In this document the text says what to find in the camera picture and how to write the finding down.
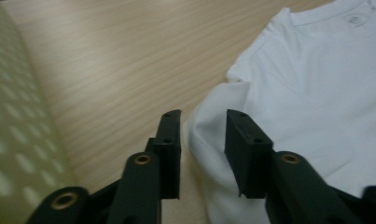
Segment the screw hole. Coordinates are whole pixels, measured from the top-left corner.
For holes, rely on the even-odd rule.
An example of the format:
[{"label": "screw hole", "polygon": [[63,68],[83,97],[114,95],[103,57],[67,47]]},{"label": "screw hole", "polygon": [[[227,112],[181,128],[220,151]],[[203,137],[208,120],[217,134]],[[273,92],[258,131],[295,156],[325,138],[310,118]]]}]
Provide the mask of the screw hole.
[{"label": "screw hole", "polygon": [[138,165],[145,165],[145,164],[150,163],[151,160],[152,159],[149,156],[142,155],[142,156],[135,158],[134,162]]},{"label": "screw hole", "polygon": [[300,162],[300,159],[297,156],[286,154],[283,157],[283,161],[291,164],[298,164]]},{"label": "screw hole", "polygon": [[51,203],[51,207],[54,210],[63,210],[73,205],[76,201],[77,201],[76,193],[66,192],[64,194],[59,195],[57,198],[55,198],[53,202]]}]

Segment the wood grain surface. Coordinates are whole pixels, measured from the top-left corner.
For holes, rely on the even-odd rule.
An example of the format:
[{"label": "wood grain surface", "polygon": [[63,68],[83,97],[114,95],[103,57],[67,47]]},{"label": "wood grain surface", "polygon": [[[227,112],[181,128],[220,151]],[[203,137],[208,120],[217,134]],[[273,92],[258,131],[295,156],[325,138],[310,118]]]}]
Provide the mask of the wood grain surface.
[{"label": "wood grain surface", "polygon": [[[78,183],[91,192],[118,179],[160,116],[186,120],[282,8],[328,0],[8,0]],[[200,183],[182,159],[181,200],[163,223],[208,223]]]}]

